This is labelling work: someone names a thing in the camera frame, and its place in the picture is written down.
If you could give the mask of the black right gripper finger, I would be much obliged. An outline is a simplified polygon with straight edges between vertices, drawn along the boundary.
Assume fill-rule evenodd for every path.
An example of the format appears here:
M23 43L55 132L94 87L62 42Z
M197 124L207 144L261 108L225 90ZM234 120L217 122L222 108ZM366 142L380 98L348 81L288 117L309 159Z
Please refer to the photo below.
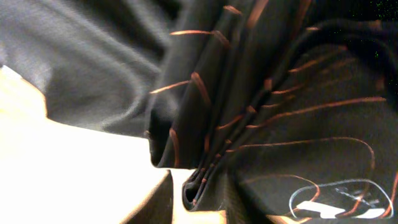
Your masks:
M144 200L125 224L171 224L174 203L174 183L171 172L168 170L160 184Z

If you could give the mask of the black orange-patterned jersey shirt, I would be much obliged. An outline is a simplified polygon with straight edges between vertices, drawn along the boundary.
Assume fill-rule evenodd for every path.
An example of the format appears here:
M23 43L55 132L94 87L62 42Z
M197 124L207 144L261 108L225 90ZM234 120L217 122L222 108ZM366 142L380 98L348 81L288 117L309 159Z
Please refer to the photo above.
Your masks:
M396 1L8 0L1 57L50 118L193 169L191 212L397 222Z

